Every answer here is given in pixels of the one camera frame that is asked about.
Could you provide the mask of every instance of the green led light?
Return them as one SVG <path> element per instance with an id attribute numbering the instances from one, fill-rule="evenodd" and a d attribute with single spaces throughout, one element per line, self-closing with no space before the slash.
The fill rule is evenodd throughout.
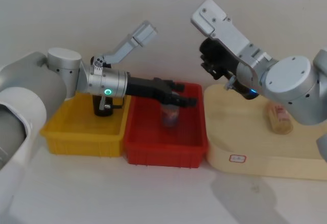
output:
<path id="1" fill-rule="evenodd" d="M 111 93 L 112 93 L 111 89 L 104 90 L 105 95 L 111 95 Z"/>

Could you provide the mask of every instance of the yellow plastic bin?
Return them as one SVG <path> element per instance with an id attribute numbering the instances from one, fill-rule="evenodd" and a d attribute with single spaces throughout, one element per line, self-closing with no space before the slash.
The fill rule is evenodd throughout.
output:
<path id="1" fill-rule="evenodd" d="M 53 154 L 120 156 L 130 100 L 126 96 L 122 109 L 115 109 L 109 117 L 98 117 L 93 112 L 92 95 L 76 94 L 63 103 L 40 133 Z M 122 102 L 113 99 L 114 104 Z"/>

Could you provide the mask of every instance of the white table surface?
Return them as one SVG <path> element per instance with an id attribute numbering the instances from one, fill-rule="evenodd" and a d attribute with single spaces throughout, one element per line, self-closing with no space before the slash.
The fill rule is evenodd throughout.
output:
<path id="1" fill-rule="evenodd" d="M 327 223 L 327 182 L 57 156 L 40 143 L 10 224 Z"/>

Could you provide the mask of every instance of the red plastic bin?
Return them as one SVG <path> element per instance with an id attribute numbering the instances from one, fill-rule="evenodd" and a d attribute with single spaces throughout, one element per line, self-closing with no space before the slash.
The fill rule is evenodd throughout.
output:
<path id="1" fill-rule="evenodd" d="M 160 103 L 132 97 L 125 132 L 129 164 L 198 168 L 207 152 L 202 87 L 184 83 L 181 93 L 198 98 L 196 107 L 180 108 L 176 127 L 162 126 Z"/>

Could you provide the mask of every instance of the white wall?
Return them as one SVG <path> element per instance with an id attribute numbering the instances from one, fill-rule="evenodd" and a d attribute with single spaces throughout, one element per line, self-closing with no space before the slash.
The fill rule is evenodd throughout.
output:
<path id="1" fill-rule="evenodd" d="M 214 83 L 200 67 L 198 48 L 204 37 L 190 23 L 202 1 L 0 0 L 0 64 L 55 46 L 76 50 L 88 61 L 148 19 L 159 35 L 120 68 L 135 76 Z M 326 0 L 215 1 L 250 40 L 276 58 L 313 58 L 327 46 Z"/>

